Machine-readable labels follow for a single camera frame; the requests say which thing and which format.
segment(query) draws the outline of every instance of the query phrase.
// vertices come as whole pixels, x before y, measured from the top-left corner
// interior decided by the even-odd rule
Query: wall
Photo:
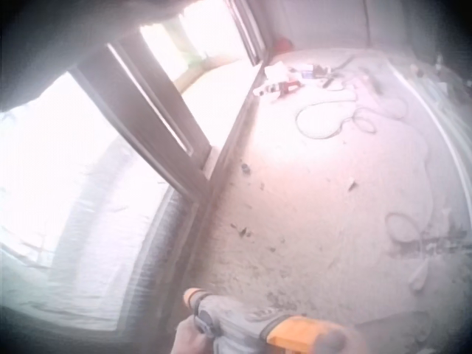
[[[362,0],[261,0],[274,38],[295,49],[367,45]]]
[[[259,0],[272,36],[295,49],[373,47],[404,49],[408,42],[401,0]]]

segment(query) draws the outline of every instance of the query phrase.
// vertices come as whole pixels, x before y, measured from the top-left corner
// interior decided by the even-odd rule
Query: concrete floor
[[[336,66],[348,55],[299,52],[278,59]],[[375,73],[381,97],[359,66]],[[427,310],[437,324],[428,345],[439,348],[471,320],[464,311],[472,295],[471,255],[437,247],[454,230],[471,240],[459,176],[437,127],[384,59],[355,59],[347,72],[355,76],[347,90],[327,92],[312,83],[282,99],[260,101],[186,285],[345,325]],[[335,82],[330,89],[341,87]],[[357,103],[311,108],[300,116],[300,126],[314,133],[326,123],[320,117],[339,123],[355,107],[366,106],[383,112],[362,115],[375,134],[352,121],[326,140],[308,139],[297,130],[299,109],[352,99],[354,91]],[[250,175],[242,172],[243,162]],[[352,179],[356,186],[350,190]],[[392,242],[386,227],[390,212],[408,215],[432,245],[424,254],[429,270],[420,294],[409,290],[408,280],[422,263],[421,254]],[[408,235],[407,225],[392,227],[400,237]]]

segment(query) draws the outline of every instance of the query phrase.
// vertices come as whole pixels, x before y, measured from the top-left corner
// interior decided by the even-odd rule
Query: debris
[[[247,163],[242,163],[241,170],[243,170],[243,173],[245,175],[250,175],[251,174],[251,168],[249,167],[249,165]]]
[[[443,63],[444,63],[443,55],[440,53],[437,55],[436,64],[434,65],[434,68],[436,69],[436,74],[438,76],[440,76],[441,70],[443,69]]]
[[[353,177],[349,178],[349,187],[347,188],[347,191],[350,192],[356,187],[357,187],[357,182],[355,181],[355,179]]]
[[[429,259],[426,258],[416,271],[410,276],[408,285],[413,294],[417,294],[424,288],[426,284],[426,278],[428,277],[428,265]]]
[[[372,88],[374,89],[375,93],[378,96],[381,96],[384,94],[384,90],[382,89],[382,85],[380,81],[373,75],[372,72],[368,68],[364,68],[362,66],[359,67],[359,70],[361,70],[366,76],[365,76],[365,81],[370,83]]]
[[[330,77],[329,79],[326,80],[326,82],[323,84],[323,88],[324,89],[327,89],[329,87],[329,85],[331,85],[331,83],[333,83],[334,81],[334,77]]]
[[[423,77],[425,74],[424,71],[418,68],[415,64],[410,65],[410,69],[412,73],[417,77]]]

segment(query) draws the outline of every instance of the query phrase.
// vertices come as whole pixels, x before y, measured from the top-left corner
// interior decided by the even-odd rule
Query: floor
[[[350,54],[274,62],[335,67]],[[426,310],[436,324],[427,345],[439,348],[472,319],[471,254],[451,246],[471,241],[459,176],[431,117],[386,61],[357,55],[344,84],[261,99],[186,285],[344,325]],[[295,124],[307,105],[355,98],[299,115],[308,135],[341,125],[330,139],[309,139]],[[358,107],[380,114],[364,109],[364,120],[343,122]],[[409,280],[425,259],[425,284],[413,293]]]

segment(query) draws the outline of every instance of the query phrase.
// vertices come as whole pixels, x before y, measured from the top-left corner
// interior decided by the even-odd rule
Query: construction debris
[[[426,284],[426,278],[428,277],[429,259],[426,258],[416,271],[410,276],[408,285],[413,294],[418,294],[424,288]]]
[[[351,190],[353,190],[354,188],[356,188],[358,186],[357,182],[355,181],[355,179],[353,177],[349,178],[348,186],[349,186],[347,188],[348,192],[350,192]]]
[[[251,174],[251,168],[246,163],[242,163],[241,170],[243,171],[245,175],[249,176]]]
[[[243,237],[243,236],[247,233],[247,231],[248,231],[248,228],[245,227],[244,229],[242,229],[241,231],[239,231],[239,235],[240,235],[241,237]]]
[[[423,77],[425,75],[424,71],[420,69],[418,66],[416,66],[415,64],[412,64],[410,66],[410,69],[412,73],[417,77]]]

